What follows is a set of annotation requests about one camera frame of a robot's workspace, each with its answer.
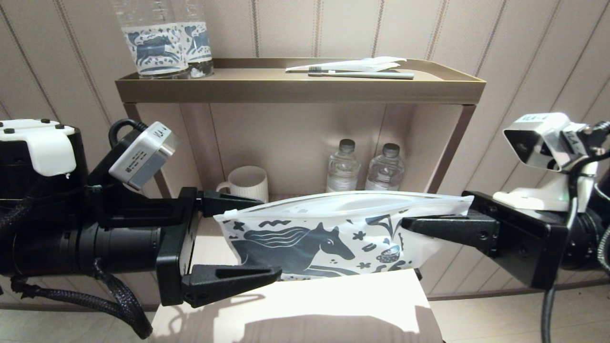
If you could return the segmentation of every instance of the tiled floor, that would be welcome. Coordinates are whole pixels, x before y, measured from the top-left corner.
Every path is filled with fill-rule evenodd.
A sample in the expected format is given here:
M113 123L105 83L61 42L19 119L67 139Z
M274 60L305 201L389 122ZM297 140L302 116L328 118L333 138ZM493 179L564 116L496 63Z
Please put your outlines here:
M447 343L539 343L541 294L431 302ZM147 313L152 320L154 313ZM559 291L553 343L610 343L610 285ZM97 312L0 310L0 343L141 342Z

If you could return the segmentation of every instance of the water bottle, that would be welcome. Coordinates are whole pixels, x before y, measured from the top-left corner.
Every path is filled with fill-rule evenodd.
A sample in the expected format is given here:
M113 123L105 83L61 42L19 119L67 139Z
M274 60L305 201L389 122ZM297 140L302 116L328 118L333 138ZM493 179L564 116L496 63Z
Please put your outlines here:
M188 78L170 0L112 0L112 6L140 78Z
M172 0L176 22L182 33L182 50L191 78L214 74L210 40L203 16L202 0Z
M360 162L354 155L356 143L351 139L339 142L339 151L331 155L326 177L327 192L356 190Z
M383 146L382 154L371 160L365 190L398 190L404 175L404 162L398 157L400 146Z

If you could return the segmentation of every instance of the table surface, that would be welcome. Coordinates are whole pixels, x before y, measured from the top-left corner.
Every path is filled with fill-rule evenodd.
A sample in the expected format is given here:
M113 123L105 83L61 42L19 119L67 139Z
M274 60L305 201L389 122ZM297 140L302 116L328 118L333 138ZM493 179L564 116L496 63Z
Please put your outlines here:
M237 264L212 218L193 264ZM193 309L160 306L149 342L433 342L440 329L413 270L278 282Z

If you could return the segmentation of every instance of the ceramic cup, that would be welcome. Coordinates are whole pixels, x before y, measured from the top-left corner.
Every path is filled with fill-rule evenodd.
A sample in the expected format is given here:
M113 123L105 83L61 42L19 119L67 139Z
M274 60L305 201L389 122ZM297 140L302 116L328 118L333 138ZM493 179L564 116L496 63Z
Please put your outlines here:
M252 198L269 202L267 173L263 168L247 165L233 170L225 181L216 187L216 191L228 188L231 195Z

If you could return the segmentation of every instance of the white bag with black print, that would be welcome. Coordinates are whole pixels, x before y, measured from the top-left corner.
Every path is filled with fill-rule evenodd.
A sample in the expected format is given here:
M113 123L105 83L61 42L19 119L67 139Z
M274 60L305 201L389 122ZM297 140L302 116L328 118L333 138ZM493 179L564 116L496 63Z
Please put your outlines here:
M403 217L466 214L473 197L351 191L275 201L215 215L244 265L280 265L282 280L420 267L438 239L400 226Z

